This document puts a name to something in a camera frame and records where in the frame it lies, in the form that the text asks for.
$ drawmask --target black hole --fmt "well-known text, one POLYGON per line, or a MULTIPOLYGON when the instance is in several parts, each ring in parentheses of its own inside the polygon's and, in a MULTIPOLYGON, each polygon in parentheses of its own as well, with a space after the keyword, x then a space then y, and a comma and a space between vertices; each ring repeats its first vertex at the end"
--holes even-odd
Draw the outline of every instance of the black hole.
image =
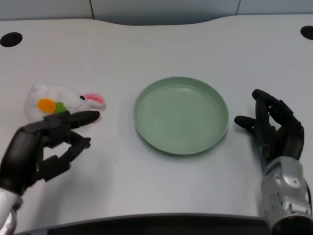
POLYGON ((303 37, 313 40, 313 26, 304 26, 300 32, 303 37))
POLYGON ((3 47, 14 47, 23 39, 20 33, 8 33, 0 39, 0 45, 3 47))

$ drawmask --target pink rabbit ear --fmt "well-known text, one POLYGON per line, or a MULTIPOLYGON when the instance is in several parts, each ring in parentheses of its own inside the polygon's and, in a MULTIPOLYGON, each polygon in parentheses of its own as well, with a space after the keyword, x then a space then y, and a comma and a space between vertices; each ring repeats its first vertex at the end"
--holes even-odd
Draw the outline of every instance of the pink rabbit ear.
POLYGON ((106 106, 104 98, 99 94, 88 93, 88 94, 85 94, 84 97, 87 99, 91 107, 105 107, 106 106))

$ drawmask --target plush rabbit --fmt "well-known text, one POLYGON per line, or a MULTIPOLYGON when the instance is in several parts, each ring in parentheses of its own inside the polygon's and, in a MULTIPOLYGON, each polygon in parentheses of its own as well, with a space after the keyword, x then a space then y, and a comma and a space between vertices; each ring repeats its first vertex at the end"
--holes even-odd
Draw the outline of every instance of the plush rabbit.
POLYGON ((99 94, 81 94, 67 87, 48 87, 34 83, 28 92, 24 113, 28 121, 35 122, 46 115, 66 110, 76 113, 105 106, 104 98, 99 94))

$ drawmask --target silver robotic arm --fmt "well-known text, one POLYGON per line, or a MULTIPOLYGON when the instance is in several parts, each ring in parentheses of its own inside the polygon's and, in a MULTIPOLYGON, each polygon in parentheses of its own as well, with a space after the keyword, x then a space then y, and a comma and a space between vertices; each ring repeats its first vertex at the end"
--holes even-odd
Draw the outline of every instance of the silver robotic arm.
POLYGON ((13 136, 0 166, 0 235, 10 235, 16 226, 16 210, 25 190, 38 180, 49 181, 70 169, 70 163, 90 147, 71 129, 96 121, 98 111, 70 114, 68 111, 44 117, 43 121, 19 128, 13 136), (44 147, 66 142, 71 146, 60 157, 44 160, 44 147))
POLYGON ((261 184, 263 216, 273 235, 311 235, 311 193, 299 162, 304 129, 283 101, 261 90, 252 96, 256 118, 237 116, 235 122, 254 134, 267 164, 261 184), (270 115, 281 124, 277 131, 270 115))

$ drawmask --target green plate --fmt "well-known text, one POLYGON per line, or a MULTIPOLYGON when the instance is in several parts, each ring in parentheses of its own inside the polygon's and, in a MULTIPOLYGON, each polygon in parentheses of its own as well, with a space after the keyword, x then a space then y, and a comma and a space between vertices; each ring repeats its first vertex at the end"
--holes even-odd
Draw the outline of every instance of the green plate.
POLYGON ((226 133, 228 109, 209 85, 170 77, 148 86, 138 97, 134 124, 152 146, 172 154, 195 154, 215 145, 226 133))

